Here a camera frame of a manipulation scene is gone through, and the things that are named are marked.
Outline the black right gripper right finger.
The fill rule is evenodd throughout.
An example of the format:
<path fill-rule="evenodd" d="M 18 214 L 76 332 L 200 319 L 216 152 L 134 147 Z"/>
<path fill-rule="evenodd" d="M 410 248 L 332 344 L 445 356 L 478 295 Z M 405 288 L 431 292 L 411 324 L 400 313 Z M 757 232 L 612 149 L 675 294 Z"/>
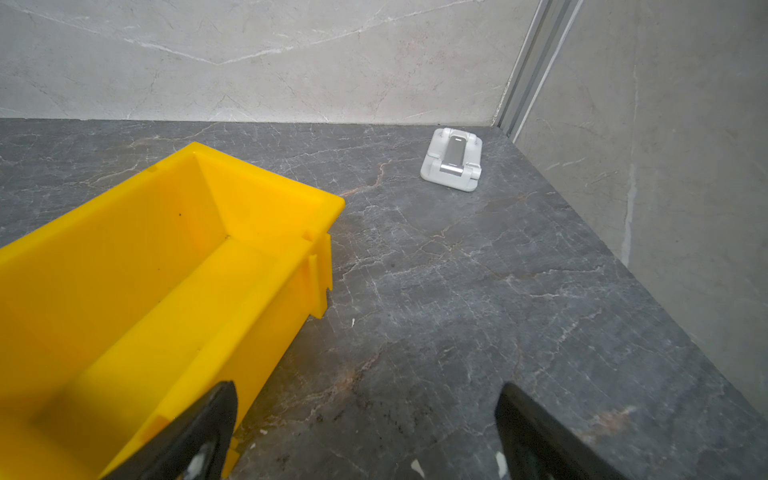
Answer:
<path fill-rule="evenodd" d="M 503 385 L 494 411 L 512 479 L 623 479 L 517 385 Z"/>

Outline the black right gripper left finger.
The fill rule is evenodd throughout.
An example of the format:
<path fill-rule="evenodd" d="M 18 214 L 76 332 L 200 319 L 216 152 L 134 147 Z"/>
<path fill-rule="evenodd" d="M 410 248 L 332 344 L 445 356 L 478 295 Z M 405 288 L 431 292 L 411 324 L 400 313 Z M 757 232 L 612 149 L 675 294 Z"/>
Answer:
<path fill-rule="evenodd" d="M 107 479 L 220 479 L 235 429 L 238 397 L 221 381 Z"/>

